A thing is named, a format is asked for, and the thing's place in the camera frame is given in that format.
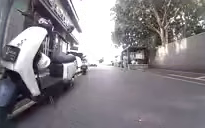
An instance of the tree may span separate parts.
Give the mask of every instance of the tree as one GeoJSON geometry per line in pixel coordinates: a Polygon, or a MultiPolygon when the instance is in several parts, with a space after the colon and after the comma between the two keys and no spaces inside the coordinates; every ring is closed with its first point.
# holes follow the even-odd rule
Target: tree
{"type": "Polygon", "coordinates": [[[99,63],[103,63],[104,62],[104,58],[102,57],[100,60],[99,60],[99,63]]]}
{"type": "Polygon", "coordinates": [[[117,0],[112,14],[115,41],[128,45],[153,35],[164,45],[205,31],[205,0],[117,0]]]}

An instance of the scooter front fender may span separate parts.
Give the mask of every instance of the scooter front fender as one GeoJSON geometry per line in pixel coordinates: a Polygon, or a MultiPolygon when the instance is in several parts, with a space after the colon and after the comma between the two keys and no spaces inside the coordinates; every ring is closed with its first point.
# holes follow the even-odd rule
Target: scooter front fender
{"type": "Polygon", "coordinates": [[[10,78],[0,80],[0,107],[8,106],[16,96],[17,87],[10,78]]]}

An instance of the street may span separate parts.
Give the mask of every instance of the street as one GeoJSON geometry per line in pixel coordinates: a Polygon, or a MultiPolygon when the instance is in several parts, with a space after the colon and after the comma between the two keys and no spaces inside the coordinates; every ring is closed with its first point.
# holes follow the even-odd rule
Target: street
{"type": "Polygon", "coordinates": [[[205,74],[92,68],[18,128],[205,128],[205,74]]]}

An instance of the wall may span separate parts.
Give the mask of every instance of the wall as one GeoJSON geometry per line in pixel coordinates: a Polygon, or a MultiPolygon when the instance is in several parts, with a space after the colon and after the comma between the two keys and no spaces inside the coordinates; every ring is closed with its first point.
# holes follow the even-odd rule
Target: wall
{"type": "Polygon", "coordinates": [[[0,0],[0,53],[3,44],[22,31],[24,18],[18,14],[16,9],[27,9],[28,1],[0,0]]]}
{"type": "Polygon", "coordinates": [[[205,72],[205,33],[159,47],[153,67],[205,72]]]}

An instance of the road marking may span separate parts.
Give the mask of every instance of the road marking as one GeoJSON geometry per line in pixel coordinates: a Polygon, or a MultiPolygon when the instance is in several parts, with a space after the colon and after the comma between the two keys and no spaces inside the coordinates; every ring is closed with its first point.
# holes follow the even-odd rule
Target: road marking
{"type": "Polygon", "coordinates": [[[170,76],[176,76],[176,77],[181,77],[181,78],[186,78],[186,79],[192,79],[192,80],[205,81],[205,79],[198,79],[198,78],[187,77],[187,76],[180,76],[180,75],[175,75],[175,74],[168,74],[168,75],[170,75],[170,76]]]}
{"type": "Polygon", "coordinates": [[[205,76],[197,77],[196,79],[204,79],[205,76]]]}
{"type": "Polygon", "coordinates": [[[188,83],[193,83],[193,84],[198,84],[198,85],[204,85],[204,83],[199,83],[199,82],[194,82],[194,81],[190,81],[190,80],[184,80],[184,79],[180,79],[180,78],[174,78],[174,77],[170,77],[170,76],[162,76],[162,75],[158,75],[157,76],[163,77],[163,78],[167,78],[167,79],[173,79],[173,80],[178,80],[178,81],[184,81],[184,82],[188,82],[188,83]]]}
{"type": "Polygon", "coordinates": [[[172,72],[181,72],[181,73],[202,74],[202,75],[205,75],[205,73],[189,72],[189,71],[175,71],[175,70],[168,70],[168,69],[158,69],[158,70],[172,71],[172,72]]]}

